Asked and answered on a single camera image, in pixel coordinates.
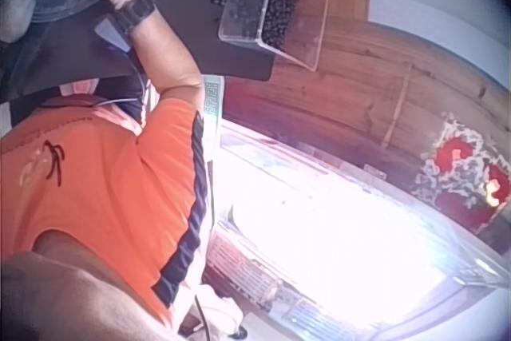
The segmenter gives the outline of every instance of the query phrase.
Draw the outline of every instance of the black stripe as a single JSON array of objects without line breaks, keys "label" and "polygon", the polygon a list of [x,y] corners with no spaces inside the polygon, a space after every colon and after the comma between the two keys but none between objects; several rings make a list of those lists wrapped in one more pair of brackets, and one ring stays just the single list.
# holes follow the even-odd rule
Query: black stripe
[{"label": "black stripe", "polygon": [[204,122],[197,113],[192,127],[193,167],[195,169],[193,190],[196,200],[188,218],[188,230],[180,238],[177,250],[170,257],[167,264],[163,266],[160,271],[161,277],[153,286],[156,295],[166,307],[170,307],[176,299],[179,285],[184,281],[188,268],[192,264],[195,251],[200,246],[200,227],[206,215],[206,196],[208,195],[204,150],[202,148],[203,133]]}]

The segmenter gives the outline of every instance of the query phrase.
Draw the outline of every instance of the orange t-shirt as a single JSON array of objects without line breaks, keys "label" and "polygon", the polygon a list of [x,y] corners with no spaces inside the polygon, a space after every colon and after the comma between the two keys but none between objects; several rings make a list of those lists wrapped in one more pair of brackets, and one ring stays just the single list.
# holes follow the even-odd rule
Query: orange t-shirt
[{"label": "orange t-shirt", "polygon": [[202,248],[203,122],[187,102],[166,99],[140,135],[130,126],[115,105],[65,107],[37,111],[2,138],[2,258],[64,232],[169,324]]}]

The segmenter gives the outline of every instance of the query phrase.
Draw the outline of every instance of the wooden wall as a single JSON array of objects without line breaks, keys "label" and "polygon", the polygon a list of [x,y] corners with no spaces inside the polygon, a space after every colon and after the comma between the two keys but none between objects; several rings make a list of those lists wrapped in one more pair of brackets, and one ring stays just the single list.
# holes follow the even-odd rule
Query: wooden wall
[{"label": "wooden wall", "polygon": [[363,21],[364,0],[352,3],[331,7],[317,72],[280,61],[268,82],[229,78],[224,116],[372,165],[405,190],[447,113],[509,159],[507,89],[432,43]]}]

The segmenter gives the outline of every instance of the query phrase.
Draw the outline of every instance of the plastic box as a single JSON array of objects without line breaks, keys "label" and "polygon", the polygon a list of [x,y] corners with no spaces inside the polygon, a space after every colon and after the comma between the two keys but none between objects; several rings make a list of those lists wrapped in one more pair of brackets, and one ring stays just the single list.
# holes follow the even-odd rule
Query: plastic box
[{"label": "plastic box", "polygon": [[219,37],[315,71],[327,8],[328,0],[227,0]]}]

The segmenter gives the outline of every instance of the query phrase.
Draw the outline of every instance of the black wristwatch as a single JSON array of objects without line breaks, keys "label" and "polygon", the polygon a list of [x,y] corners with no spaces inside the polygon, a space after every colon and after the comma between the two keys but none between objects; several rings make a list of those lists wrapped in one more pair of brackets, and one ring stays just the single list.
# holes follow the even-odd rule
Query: black wristwatch
[{"label": "black wristwatch", "polygon": [[152,14],[155,9],[153,0],[131,0],[115,12],[115,19],[128,36],[132,29]]}]

